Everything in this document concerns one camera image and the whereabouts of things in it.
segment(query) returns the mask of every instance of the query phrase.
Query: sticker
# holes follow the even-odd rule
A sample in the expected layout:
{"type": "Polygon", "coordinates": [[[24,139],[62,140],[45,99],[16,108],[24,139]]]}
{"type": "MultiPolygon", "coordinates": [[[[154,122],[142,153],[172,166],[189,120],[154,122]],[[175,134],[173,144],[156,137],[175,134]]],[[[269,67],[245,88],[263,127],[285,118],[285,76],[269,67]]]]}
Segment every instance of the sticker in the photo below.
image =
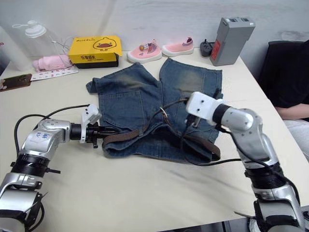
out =
{"type": "Polygon", "coordinates": [[[48,140],[51,137],[51,134],[43,132],[43,131],[37,131],[34,135],[32,135],[31,141],[35,143],[40,143],[45,140],[48,140]]]}
{"type": "Polygon", "coordinates": [[[218,55],[219,50],[220,50],[220,46],[221,46],[220,42],[218,40],[216,40],[216,42],[214,43],[212,52],[211,52],[211,58],[213,60],[216,60],[217,55],[218,55]]]}
{"type": "Polygon", "coordinates": [[[73,73],[78,73],[78,68],[75,66],[66,69],[56,69],[51,71],[39,72],[32,75],[31,81],[44,80],[58,76],[65,76],[73,73]]]}

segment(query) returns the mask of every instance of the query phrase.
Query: paper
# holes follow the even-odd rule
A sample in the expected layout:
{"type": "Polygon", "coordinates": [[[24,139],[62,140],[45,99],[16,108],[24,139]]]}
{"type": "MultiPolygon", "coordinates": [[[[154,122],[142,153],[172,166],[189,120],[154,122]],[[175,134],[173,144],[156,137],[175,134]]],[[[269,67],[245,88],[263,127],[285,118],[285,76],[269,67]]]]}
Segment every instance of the paper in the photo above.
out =
{"type": "Polygon", "coordinates": [[[38,72],[32,75],[31,81],[44,80],[58,76],[65,76],[72,73],[78,73],[78,68],[75,66],[66,69],[55,69],[51,71],[38,72]]]}

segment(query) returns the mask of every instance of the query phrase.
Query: white table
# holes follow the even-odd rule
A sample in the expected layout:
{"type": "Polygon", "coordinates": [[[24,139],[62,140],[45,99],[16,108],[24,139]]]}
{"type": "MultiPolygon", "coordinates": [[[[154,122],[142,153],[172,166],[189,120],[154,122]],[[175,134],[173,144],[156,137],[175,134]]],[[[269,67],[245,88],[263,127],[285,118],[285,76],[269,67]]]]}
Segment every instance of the white table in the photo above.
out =
{"type": "MultiPolygon", "coordinates": [[[[124,57],[118,68],[79,70],[79,73],[33,82],[31,86],[0,93],[0,180],[15,161],[13,129],[26,114],[47,114],[56,109],[98,103],[85,84],[128,67],[124,57]]],[[[283,121],[239,58],[234,65],[214,67],[199,51],[174,58],[177,61],[223,69],[223,93],[230,105],[251,108],[263,118],[264,132],[271,139],[284,173],[298,187],[301,205],[309,204],[309,164],[283,121]]],[[[166,58],[144,64],[158,79],[166,58]]],[[[21,74],[12,65],[1,78],[21,74]]],[[[61,112],[57,119],[80,122],[81,109],[61,112]]],[[[18,130],[20,145],[38,118],[29,118],[18,130]]],[[[222,160],[237,158],[229,135],[216,141],[222,160]]],[[[59,145],[50,168],[61,174],[46,174],[41,193],[45,219],[38,232],[133,231],[155,232],[240,218],[234,210],[253,215],[255,197],[241,162],[197,167],[131,156],[108,159],[91,144],[72,141],[59,145]]]]}

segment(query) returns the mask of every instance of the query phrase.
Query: battery pack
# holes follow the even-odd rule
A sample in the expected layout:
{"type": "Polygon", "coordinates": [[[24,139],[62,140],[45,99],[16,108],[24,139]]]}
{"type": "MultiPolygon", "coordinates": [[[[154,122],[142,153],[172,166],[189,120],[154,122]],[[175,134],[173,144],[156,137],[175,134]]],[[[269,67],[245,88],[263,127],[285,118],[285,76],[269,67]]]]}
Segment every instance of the battery pack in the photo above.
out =
{"type": "Polygon", "coordinates": [[[210,57],[212,64],[234,64],[254,28],[255,23],[249,17],[221,18],[210,57]]]}

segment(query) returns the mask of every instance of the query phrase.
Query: person's arm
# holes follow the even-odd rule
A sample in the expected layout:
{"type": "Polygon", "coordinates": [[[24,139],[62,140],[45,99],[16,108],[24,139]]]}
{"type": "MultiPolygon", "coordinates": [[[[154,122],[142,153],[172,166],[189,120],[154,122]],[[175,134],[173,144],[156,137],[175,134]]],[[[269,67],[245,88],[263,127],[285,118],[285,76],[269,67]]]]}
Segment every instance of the person's arm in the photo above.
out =
{"type": "Polygon", "coordinates": [[[309,117],[309,105],[298,104],[290,108],[275,107],[282,119],[301,119],[309,117]]]}

